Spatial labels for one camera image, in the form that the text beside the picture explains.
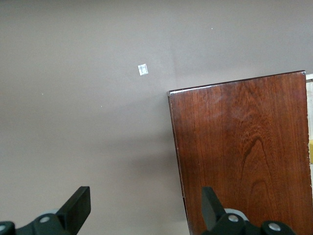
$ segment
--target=wood grain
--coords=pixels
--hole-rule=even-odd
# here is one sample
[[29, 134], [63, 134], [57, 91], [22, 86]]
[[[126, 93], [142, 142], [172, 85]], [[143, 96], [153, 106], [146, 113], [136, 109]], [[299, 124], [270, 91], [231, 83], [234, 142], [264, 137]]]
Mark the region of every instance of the wood grain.
[[169, 91], [191, 235], [205, 230], [201, 188], [260, 226], [313, 234], [306, 78], [302, 71]]

